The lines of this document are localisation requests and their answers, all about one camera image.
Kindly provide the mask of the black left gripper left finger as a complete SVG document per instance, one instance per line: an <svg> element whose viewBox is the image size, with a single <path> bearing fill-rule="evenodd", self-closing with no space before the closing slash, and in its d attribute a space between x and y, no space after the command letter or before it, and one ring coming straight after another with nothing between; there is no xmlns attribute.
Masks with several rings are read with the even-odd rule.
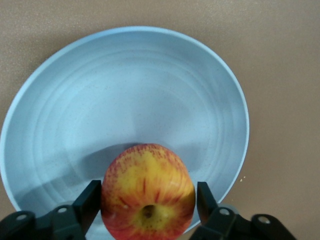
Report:
<svg viewBox="0 0 320 240"><path fill-rule="evenodd" d="M84 240L100 210L101 181L92 180L72 204L43 216L16 211L0 221L2 240Z"/></svg>

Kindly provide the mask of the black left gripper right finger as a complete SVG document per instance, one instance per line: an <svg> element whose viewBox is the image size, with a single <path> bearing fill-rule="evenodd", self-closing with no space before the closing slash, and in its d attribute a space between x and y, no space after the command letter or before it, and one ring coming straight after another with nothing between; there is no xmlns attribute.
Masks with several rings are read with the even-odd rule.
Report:
<svg viewBox="0 0 320 240"><path fill-rule="evenodd" d="M197 183L196 207L201 225L191 240L295 240L274 216L255 214L247 220L231 207L218 204L206 182Z"/></svg>

